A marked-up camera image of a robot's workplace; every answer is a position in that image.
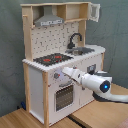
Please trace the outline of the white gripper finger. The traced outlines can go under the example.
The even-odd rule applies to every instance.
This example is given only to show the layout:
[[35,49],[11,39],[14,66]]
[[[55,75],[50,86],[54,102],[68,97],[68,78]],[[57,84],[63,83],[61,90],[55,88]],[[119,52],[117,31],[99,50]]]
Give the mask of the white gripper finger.
[[77,81],[79,84],[83,84],[85,82],[85,73],[79,69],[64,67],[62,72],[73,80]]

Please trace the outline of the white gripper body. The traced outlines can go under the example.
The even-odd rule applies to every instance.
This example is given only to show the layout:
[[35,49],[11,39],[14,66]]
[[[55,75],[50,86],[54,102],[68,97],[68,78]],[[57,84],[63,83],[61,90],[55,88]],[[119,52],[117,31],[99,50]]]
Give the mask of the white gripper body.
[[85,74],[81,77],[81,85],[95,93],[106,93],[111,87],[111,77],[99,74]]

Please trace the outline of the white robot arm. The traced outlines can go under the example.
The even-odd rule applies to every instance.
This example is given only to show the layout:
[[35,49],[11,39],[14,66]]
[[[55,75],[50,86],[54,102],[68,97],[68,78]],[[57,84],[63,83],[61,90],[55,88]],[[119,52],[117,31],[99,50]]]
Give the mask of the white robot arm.
[[64,67],[62,72],[79,83],[83,88],[92,90],[93,97],[97,101],[128,104],[128,95],[111,93],[112,76],[107,72],[97,71],[94,74],[89,74],[69,67]]

